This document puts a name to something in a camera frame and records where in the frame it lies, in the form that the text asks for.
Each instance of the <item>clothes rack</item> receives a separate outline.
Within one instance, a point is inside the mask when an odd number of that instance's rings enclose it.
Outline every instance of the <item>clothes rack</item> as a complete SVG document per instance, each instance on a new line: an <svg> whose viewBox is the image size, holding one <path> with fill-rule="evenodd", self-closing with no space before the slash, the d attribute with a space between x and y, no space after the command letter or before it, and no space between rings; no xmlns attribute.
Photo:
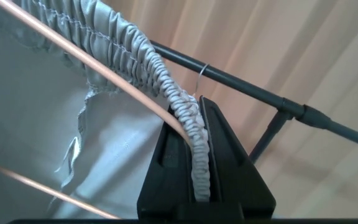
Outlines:
<svg viewBox="0 0 358 224"><path fill-rule="evenodd" d="M151 43L156 52L163 58L175 62L196 73L200 73L205 65L207 65L207 63L200 62L195 58L182 54L158 42L151 41ZM311 106L300 105L292 100L278 96L210 65L203 70L202 75L277 109L276 115L273 117L268 128L249 155L251 161L254 163L264 152L274 136L281 130L285 122L292 118L314 128L327 129L332 133L358 143L358 131L332 121L330 117Z"/></svg>

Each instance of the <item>curtain fold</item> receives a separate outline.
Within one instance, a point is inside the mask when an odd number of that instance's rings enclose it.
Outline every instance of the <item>curtain fold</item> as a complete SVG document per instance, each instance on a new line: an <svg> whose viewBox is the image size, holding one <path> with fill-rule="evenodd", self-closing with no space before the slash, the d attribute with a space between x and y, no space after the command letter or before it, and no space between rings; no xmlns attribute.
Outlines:
<svg viewBox="0 0 358 224"><path fill-rule="evenodd" d="M104 0L146 35L358 130L358 1ZM167 62L190 94L197 74ZM275 109L206 77L247 152ZM285 217L358 217L358 145L288 122L257 163Z"/></svg>

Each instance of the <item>clothes hanger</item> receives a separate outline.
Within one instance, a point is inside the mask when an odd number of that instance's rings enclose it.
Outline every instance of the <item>clothes hanger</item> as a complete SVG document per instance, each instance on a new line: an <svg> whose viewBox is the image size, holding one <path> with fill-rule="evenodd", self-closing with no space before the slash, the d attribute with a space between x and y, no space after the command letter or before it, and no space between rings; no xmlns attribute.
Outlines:
<svg viewBox="0 0 358 224"><path fill-rule="evenodd" d="M56 33L54 30L46 26L45 24L41 23L38 19L36 19L34 16L30 15L25 10L21 9L19 6L14 4L10 0L0 0L0 6L5 9L7 12L11 13L13 16L20 19L22 22L26 23L28 26L33 28L34 30L38 31L42 35L44 35L46 38L51 40L53 43L60 46L62 49L66 50L68 53L72 54L74 57L76 57L78 60L81 60L84 64L88 65L95 71L97 71L99 74L113 82L115 85L117 85L119 88L130 94L132 97L140 101L142 104L144 104L146 107L148 107L150 110L152 110L155 114L157 114L159 117L161 117L167 124L169 124L174 130L176 130L179 135L188 143L190 146L190 141L188 136L186 135L185 130L179 123L179 121L172 116L168 111L163 109L161 106L156 104L153 100L151 100L149 97L147 97L145 94L143 94L140 90L136 89L134 86L132 86L130 83L126 82L123 78L121 78L119 75L114 73L112 70L104 66L102 63L88 55L83 50L79 49L77 46L66 40L64 37ZM16 174L15 172L11 170L7 170L5 168L0 167L0 173L8 175L9 177L12 177L13 179L16 179L23 184L26 184L28 186L31 186L33 188L36 188L38 190L41 190L49 195L52 195L54 197L60 198L66 202L72 203L74 205L77 205L89 212L98 214L104 218L112 218L112 219L120 219L119 217L110 214L108 212L104 212L92 205L89 205L87 203L81 202L79 200L76 200L74 198L69 197L68 195L65 195L61 192L58 192L54 189L51 189L50 187L47 187L45 185L42 185L34 180L31 180L29 178L26 178L22 175Z"/></svg>

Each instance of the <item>wrinkled fabric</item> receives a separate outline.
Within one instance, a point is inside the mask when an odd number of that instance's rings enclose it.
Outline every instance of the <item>wrinkled fabric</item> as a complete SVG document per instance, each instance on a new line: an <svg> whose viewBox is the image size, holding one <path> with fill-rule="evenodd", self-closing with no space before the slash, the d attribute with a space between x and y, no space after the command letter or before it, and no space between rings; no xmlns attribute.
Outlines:
<svg viewBox="0 0 358 224"><path fill-rule="evenodd" d="M172 78L159 54L155 53L149 40L134 25L125 21L120 13L114 12L99 1L39 1L16 0L16 3L44 24L85 50L101 63L114 70L129 83L154 96L168 98L175 116L183 125L191 141L193 154L193 187L197 201L209 200L208 135L196 100L182 90ZM45 37L0 13L0 27L7 30L21 44L34 50L46 50L60 57L67 65L85 71L90 94L102 92L118 93L119 89L82 62L65 53ZM79 150L84 149L86 140L87 104L78 116ZM70 145L69 166L72 168L76 153ZM65 186L73 177L74 170L62 184Z"/></svg>

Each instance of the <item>black horizontal bar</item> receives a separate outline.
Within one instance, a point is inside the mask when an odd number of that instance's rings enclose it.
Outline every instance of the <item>black horizontal bar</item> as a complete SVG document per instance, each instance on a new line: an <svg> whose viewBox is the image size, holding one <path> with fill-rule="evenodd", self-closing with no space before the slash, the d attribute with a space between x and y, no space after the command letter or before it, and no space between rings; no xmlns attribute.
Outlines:
<svg viewBox="0 0 358 224"><path fill-rule="evenodd" d="M189 68L194 72L199 73L206 65L204 62L200 62L197 59L182 54L155 41L151 41L151 43L153 44L155 51L162 57L181 66ZM331 121L331 119L325 114L310 106L300 105L292 100L277 96L274 93L257 87L249 82L246 82L212 66L207 66L203 72L203 75L219 83L222 83L223 85L231 87L241 93L260 100L270 106L274 106L280 111L287 112L304 124L315 128L327 129L332 133L338 134L348 140L358 143L357 131Z"/></svg>

